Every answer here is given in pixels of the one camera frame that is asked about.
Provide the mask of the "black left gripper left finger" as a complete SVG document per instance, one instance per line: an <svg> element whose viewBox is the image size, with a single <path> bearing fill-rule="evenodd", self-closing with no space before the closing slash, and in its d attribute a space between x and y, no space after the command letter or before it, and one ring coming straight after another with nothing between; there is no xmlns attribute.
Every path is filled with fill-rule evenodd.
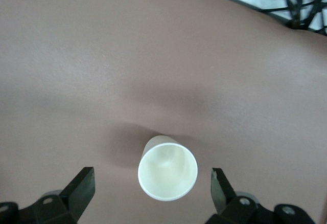
<svg viewBox="0 0 327 224"><path fill-rule="evenodd" d="M2 202L1 223L78 223L95 191L95 170L84 167L64 189L47 192L26 208Z"/></svg>

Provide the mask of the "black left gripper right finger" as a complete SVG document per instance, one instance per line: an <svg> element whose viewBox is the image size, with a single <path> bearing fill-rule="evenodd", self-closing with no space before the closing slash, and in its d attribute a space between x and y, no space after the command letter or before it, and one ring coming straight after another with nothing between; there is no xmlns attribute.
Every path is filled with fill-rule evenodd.
<svg viewBox="0 0 327 224"><path fill-rule="evenodd" d="M211 196L217 213L206 223L313 223L298 206L278 204L270 211L253 195L236 192L221 168L212 169Z"/></svg>

